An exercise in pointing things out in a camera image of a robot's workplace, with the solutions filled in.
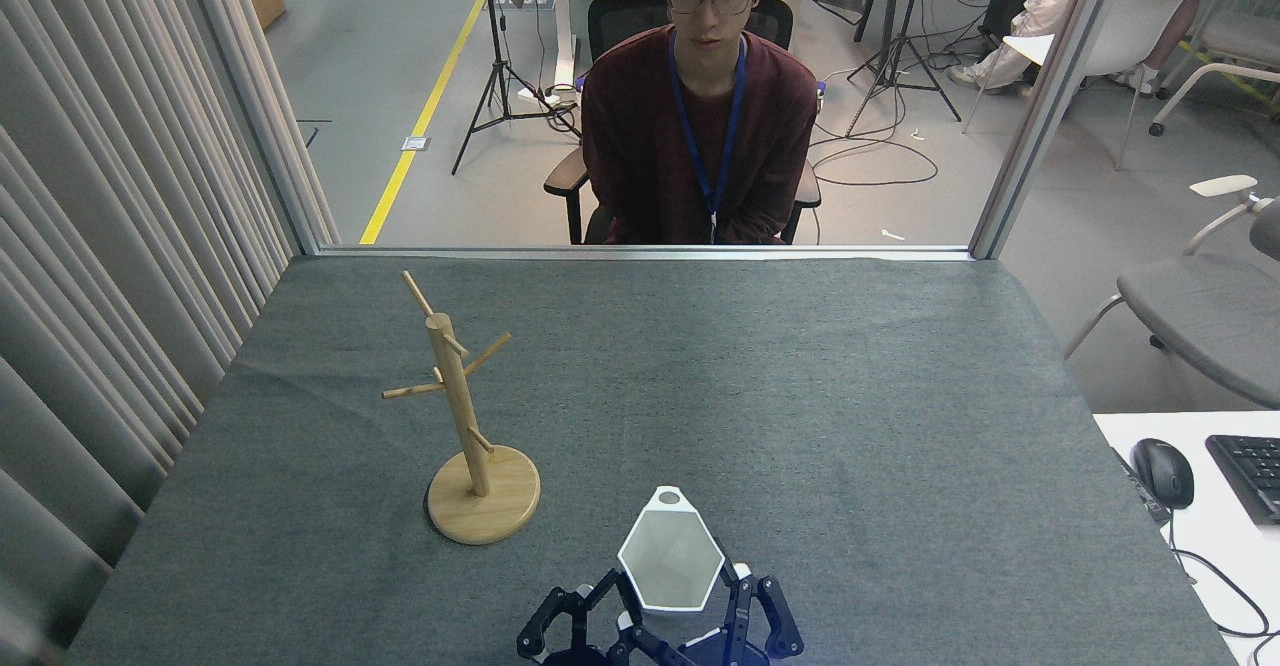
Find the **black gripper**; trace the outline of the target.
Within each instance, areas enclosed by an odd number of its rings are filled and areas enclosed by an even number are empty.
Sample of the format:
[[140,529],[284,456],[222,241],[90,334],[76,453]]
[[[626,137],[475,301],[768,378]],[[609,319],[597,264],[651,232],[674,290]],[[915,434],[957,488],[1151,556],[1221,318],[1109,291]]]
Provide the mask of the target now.
[[[723,665],[788,660],[804,652],[803,635],[778,578],[758,578],[746,564],[731,564],[722,569],[722,580],[730,588],[723,631],[709,631],[678,646],[653,631],[641,631],[640,599],[625,571],[612,569],[594,587],[585,584],[576,590],[556,587],[517,635],[517,654],[539,665],[628,665],[630,653],[641,651],[658,665]],[[618,640],[603,651],[588,643],[588,616],[612,589],[618,592],[631,625],[621,628]],[[753,603],[763,608],[769,628],[763,648],[748,640]],[[552,653],[547,648],[547,629],[566,613],[571,617],[570,647]]]

